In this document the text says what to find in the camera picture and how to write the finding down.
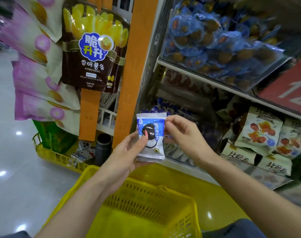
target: white tile floor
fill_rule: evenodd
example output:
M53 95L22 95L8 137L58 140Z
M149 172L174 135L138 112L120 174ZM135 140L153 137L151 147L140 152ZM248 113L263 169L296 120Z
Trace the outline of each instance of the white tile floor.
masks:
M16 59L16 52L0 53L0 235L24 229L34 236L80 175L41 160L32 121L14 120Z

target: person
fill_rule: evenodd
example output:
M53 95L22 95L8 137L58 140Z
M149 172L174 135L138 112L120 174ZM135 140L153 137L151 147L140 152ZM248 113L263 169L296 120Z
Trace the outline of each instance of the person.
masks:
M218 156L204 140L195 123L177 115L169 116L165 131L197 166L206 170L251 218L204 233L204 237L301 238L301 208L254 180ZM137 133L127 136L102 167L85 183L35 238L85 237L103 201L114 193L136 168L146 163L135 161L145 147L142 136L133 146Z

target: green snack bag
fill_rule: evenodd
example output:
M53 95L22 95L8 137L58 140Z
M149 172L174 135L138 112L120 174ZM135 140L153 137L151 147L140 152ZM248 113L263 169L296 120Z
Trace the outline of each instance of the green snack bag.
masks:
M44 148L51 149L48 125L50 125L54 122L43 122L43 121L33 120L33 123L36 126L38 133L41 137L42 146Z
M50 146L54 152L64 154L78 140L78 136L64 131L56 123L48 125Z

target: gray tumbler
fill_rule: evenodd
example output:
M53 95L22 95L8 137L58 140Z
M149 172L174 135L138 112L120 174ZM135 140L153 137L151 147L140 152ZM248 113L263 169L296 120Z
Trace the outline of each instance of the gray tumbler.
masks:
M97 136L95 145L95 165L101 167L108 159L112 151L113 137L108 134Z

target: red price sign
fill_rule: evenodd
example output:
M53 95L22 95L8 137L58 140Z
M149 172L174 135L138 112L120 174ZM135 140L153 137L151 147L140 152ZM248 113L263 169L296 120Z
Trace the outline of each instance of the red price sign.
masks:
M301 60L258 96L301 113Z

